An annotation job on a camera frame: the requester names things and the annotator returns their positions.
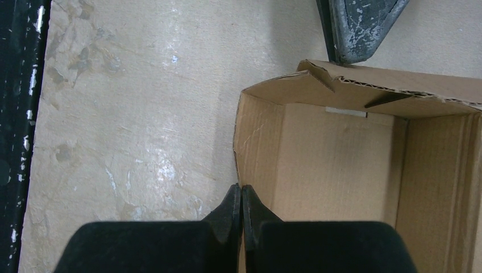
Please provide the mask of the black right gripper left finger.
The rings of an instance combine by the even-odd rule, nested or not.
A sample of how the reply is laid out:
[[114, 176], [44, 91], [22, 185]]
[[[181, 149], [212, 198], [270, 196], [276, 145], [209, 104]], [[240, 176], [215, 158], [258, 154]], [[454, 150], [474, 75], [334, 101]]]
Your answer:
[[55, 272], [238, 272], [241, 189], [199, 221], [103, 221], [81, 226]]

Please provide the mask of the brown cardboard box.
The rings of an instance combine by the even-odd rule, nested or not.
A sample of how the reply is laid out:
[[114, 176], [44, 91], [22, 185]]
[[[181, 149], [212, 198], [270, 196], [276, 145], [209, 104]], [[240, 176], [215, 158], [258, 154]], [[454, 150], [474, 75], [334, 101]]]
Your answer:
[[283, 220], [393, 226], [419, 272], [481, 271], [481, 80], [304, 60], [240, 94], [239, 181]]

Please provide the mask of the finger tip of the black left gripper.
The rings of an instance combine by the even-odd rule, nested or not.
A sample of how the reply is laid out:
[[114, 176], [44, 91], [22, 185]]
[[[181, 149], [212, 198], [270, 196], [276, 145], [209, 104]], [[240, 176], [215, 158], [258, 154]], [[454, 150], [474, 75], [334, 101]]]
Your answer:
[[387, 36], [408, 0], [317, 0], [329, 61], [368, 60]]

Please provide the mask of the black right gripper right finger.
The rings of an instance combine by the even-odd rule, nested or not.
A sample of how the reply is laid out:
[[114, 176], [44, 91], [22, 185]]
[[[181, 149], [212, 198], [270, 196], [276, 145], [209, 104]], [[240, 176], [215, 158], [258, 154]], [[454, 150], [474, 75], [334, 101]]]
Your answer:
[[242, 188], [247, 272], [417, 272], [393, 227], [378, 221], [283, 221]]

